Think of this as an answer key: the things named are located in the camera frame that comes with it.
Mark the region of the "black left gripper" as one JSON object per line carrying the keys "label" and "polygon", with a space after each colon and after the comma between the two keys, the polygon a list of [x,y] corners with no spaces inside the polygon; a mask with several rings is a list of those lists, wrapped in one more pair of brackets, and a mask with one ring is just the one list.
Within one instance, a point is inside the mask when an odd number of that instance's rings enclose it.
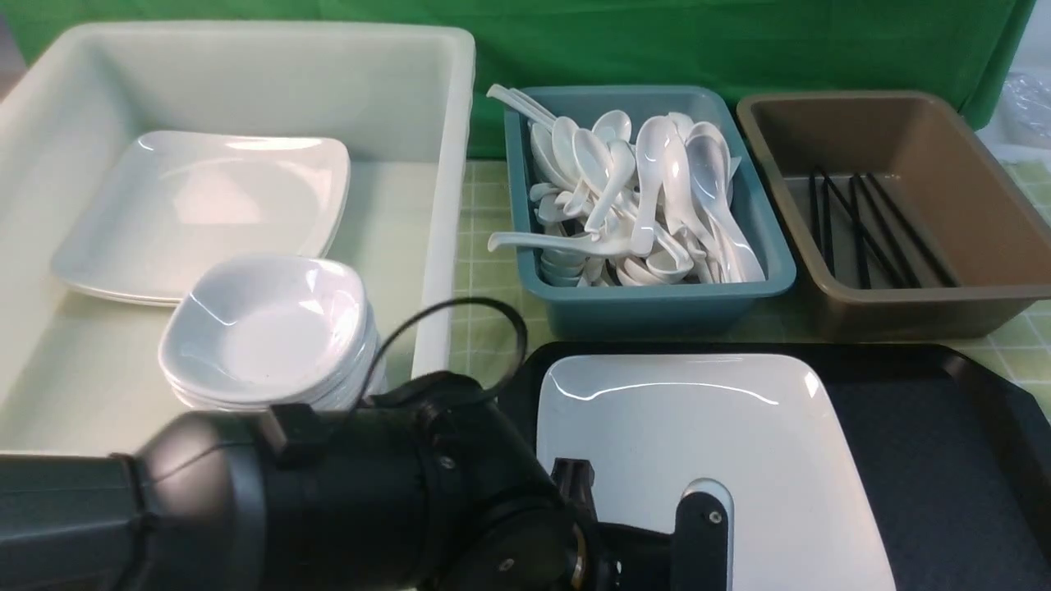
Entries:
{"label": "black left gripper", "polygon": [[588,460],[556,458],[551,476],[575,521],[554,590],[731,590],[733,500],[717,480],[691,482],[661,534],[597,519]]}

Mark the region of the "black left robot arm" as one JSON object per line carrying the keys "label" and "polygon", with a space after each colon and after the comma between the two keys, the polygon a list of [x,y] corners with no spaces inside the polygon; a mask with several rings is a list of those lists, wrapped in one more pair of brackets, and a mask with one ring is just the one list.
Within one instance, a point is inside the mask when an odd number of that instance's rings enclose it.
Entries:
{"label": "black left robot arm", "polygon": [[367,407],[194,411],[132,454],[2,457],[4,590],[728,590],[731,512],[601,523],[472,378]]}

